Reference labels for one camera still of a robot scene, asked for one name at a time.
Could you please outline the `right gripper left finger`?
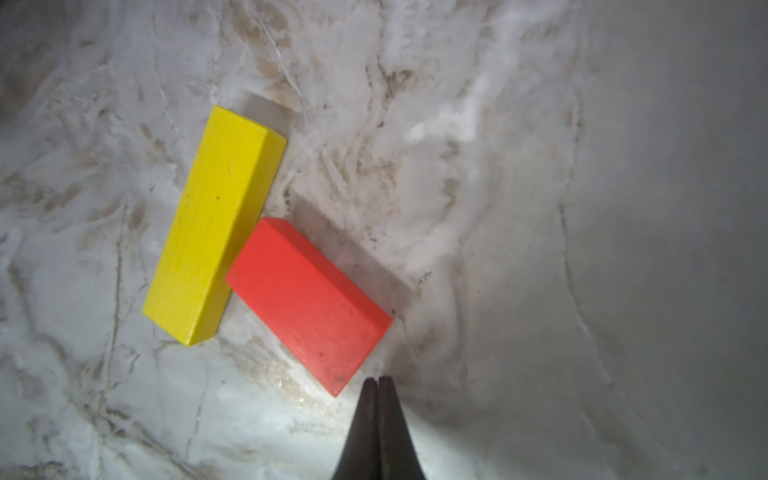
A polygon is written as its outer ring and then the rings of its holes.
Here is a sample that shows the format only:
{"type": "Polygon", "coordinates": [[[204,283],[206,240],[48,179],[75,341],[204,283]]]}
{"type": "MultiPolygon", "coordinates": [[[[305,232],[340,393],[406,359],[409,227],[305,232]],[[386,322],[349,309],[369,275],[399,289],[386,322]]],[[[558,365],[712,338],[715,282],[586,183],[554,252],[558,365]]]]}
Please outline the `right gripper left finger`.
{"type": "Polygon", "coordinates": [[[380,478],[378,418],[378,383],[369,377],[363,383],[333,480],[380,478]]]}

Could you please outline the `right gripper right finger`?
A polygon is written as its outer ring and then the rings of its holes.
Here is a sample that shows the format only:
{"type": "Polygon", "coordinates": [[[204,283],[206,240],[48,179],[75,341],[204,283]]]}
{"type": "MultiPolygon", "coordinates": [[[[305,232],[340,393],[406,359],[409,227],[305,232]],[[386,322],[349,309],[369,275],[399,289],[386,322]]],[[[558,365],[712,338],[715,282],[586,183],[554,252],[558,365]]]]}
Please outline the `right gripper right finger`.
{"type": "Polygon", "coordinates": [[[378,380],[377,429],[381,478],[425,480],[394,380],[389,376],[378,380]]]}

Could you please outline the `red block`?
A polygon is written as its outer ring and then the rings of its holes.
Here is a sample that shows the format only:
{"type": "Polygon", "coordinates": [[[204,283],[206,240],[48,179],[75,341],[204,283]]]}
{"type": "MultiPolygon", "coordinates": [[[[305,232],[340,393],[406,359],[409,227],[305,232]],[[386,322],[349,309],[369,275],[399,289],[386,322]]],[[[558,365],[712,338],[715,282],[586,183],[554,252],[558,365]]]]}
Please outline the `red block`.
{"type": "Polygon", "coordinates": [[[226,281],[334,397],[392,324],[388,313],[285,219],[258,222],[226,281]]]}

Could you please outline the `yellow long block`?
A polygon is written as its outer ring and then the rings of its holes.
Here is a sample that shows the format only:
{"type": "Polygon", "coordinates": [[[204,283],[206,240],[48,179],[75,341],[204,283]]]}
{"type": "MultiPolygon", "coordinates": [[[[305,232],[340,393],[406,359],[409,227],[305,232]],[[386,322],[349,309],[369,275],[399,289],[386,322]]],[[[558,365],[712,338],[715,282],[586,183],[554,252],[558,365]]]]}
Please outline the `yellow long block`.
{"type": "Polygon", "coordinates": [[[143,313],[184,346],[213,338],[232,289],[226,275],[255,228],[286,139],[213,108],[143,313]]]}

